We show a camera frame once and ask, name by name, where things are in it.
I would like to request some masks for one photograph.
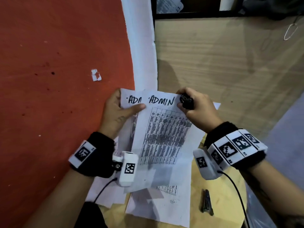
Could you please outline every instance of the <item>person's left hand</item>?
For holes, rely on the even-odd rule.
[[[145,104],[137,104],[127,109],[120,107],[120,89],[115,90],[105,102],[101,124],[98,132],[114,139],[118,136],[126,120],[146,108]]]

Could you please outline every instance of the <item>black marker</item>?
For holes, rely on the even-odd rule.
[[[179,98],[180,102],[183,104],[185,109],[193,110],[194,109],[194,101],[188,94],[184,93]]]

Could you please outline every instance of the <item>wire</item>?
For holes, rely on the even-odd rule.
[[[227,178],[229,178],[229,180],[232,182],[233,186],[235,187],[235,189],[237,190],[237,193],[239,195],[239,198],[240,198],[240,201],[241,201],[241,204],[242,204],[242,207],[243,207],[243,211],[244,211],[244,215],[245,215],[245,219],[246,219],[246,222],[247,222],[247,225],[248,227],[250,228],[249,226],[249,222],[248,222],[248,218],[247,218],[247,214],[246,214],[246,210],[245,210],[245,207],[244,207],[244,203],[242,201],[242,198],[241,198],[241,195],[240,195],[240,192],[237,188],[237,186],[234,184],[233,180],[228,176],[228,174],[224,173],[223,171],[217,171],[219,174],[223,174],[225,175]]]
[[[102,190],[99,192],[99,194],[97,195],[97,197],[96,197],[96,199],[94,200],[93,203],[96,203],[98,197],[101,195],[101,193],[103,192],[103,190],[104,190],[111,182],[114,182],[114,181],[116,181],[116,180],[117,180],[117,178],[113,178],[111,181],[109,181],[109,182],[102,188]]]

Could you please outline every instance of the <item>red wall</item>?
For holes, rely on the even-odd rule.
[[[19,227],[97,129],[105,99],[134,89],[133,68],[120,0],[1,0],[0,9],[0,220]]]

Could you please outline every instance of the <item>wrist strap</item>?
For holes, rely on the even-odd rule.
[[[204,146],[222,170],[229,166],[246,170],[264,160],[267,152],[267,146],[261,141],[230,122],[211,131]]]
[[[70,157],[71,168],[90,177],[111,177],[114,172],[112,167],[114,145],[111,138],[93,132]]]

